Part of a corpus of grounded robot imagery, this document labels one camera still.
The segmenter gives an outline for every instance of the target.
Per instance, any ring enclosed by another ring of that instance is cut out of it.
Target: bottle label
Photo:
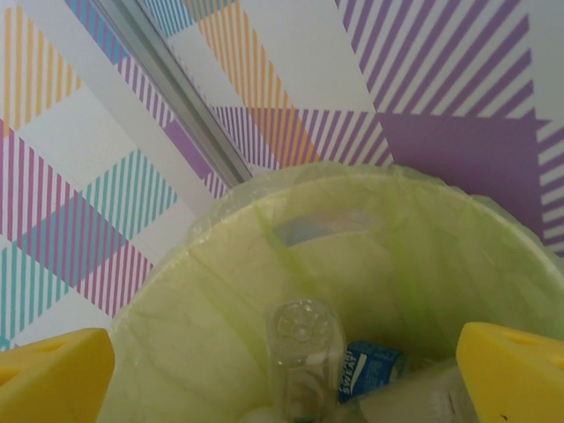
[[[369,342],[349,344],[338,389],[339,402],[346,403],[393,382],[404,372],[405,362],[406,357],[399,350]]]

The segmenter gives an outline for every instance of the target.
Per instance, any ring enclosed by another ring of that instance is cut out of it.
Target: yellow plastic corner
[[[564,422],[564,342],[467,323],[456,360],[481,423]]]
[[[103,329],[0,353],[0,423],[92,423],[114,372]]]

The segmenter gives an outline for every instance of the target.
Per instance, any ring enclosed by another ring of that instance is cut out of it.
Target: trash bag
[[[564,338],[560,259],[494,202],[405,167],[288,168],[220,200],[116,317],[100,421],[223,423],[269,404],[264,312],[312,296],[348,341],[429,359],[470,321]]]

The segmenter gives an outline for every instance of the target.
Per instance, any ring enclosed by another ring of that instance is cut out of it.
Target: trash can
[[[233,190],[111,328],[102,422],[230,422],[268,404],[264,311],[315,296],[347,340],[430,359],[463,325],[564,338],[561,261],[491,200],[404,167],[319,163]]]

